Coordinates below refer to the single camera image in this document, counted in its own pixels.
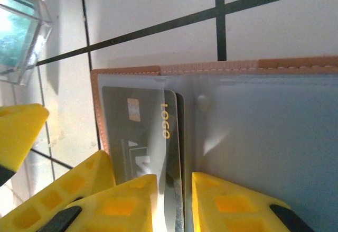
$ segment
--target credit card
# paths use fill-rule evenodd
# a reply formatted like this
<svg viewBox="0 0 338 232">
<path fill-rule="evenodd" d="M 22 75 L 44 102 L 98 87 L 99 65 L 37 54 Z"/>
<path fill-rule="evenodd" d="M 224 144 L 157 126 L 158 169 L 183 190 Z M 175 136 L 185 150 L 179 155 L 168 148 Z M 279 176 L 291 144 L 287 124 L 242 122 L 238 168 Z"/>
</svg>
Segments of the credit card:
<svg viewBox="0 0 338 232">
<path fill-rule="evenodd" d="M 181 231 L 175 229 L 176 224 L 183 225 L 176 94 L 171 90 L 103 87 L 102 101 L 116 183 L 156 174 L 156 228 Z"/>
</svg>

